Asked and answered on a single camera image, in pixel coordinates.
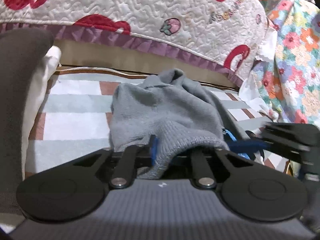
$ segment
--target dark gray fabric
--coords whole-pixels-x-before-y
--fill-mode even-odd
[[[158,179],[177,154],[196,147],[222,147],[222,121],[214,95],[199,82],[173,69],[152,75],[143,84],[120,84],[113,96],[110,124],[115,151],[158,141],[155,165],[140,179]]]
[[[25,220],[13,240],[310,240],[298,219],[245,220],[225,208],[212,190],[189,180],[136,179],[112,190],[89,215],[62,224]]]
[[[0,213],[20,213],[21,128],[32,73],[53,45],[51,33],[18,29],[0,35]]]

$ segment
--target bed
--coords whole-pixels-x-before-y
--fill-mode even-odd
[[[258,0],[1,0],[1,32],[29,27],[54,34],[65,65],[145,73],[174,66],[239,87],[267,18]]]

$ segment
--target gray sweater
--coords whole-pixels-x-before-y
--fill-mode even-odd
[[[177,154],[196,147],[222,147],[222,121],[214,95],[199,82],[173,69],[152,75],[143,84],[120,84],[113,96],[110,124],[115,151],[158,138],[155,165],[139,176],[158,179]]]

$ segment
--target floral fabric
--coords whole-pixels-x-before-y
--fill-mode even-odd
[[[278,32],[275,60],[253,75],[274,121],[320,126],[320,14],[305,0],[260,0]]]

